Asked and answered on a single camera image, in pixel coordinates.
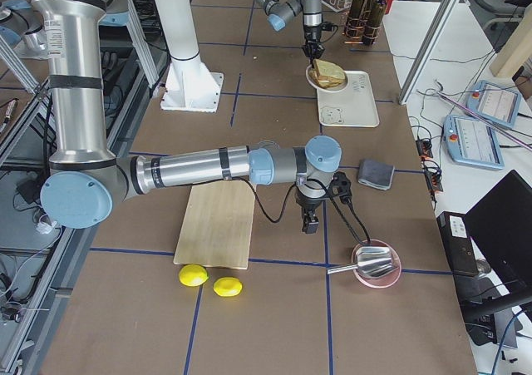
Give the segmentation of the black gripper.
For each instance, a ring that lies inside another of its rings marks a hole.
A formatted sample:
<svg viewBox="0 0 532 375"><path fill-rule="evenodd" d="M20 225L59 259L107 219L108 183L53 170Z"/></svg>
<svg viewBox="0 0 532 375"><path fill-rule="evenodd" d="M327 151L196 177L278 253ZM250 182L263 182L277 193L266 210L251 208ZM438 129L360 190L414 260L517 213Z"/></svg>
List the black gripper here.
<svg viewBox="0 0 532 375"><path fill-rule="evenodd" d="M323 54L323 45L321 43L322 25L303 26L304 44L303 52L308 58L311 67L316 59L320 59Z"/></svg>
<svg viewBox="0 0 532 375"><path fill-rule="evenodd" d="M309 197L300 189L296 190L296 203L301 207L303 226L302 232L305 234L315 234L318 230L319 219L317 210L323 202L324 196Z"/></svg>

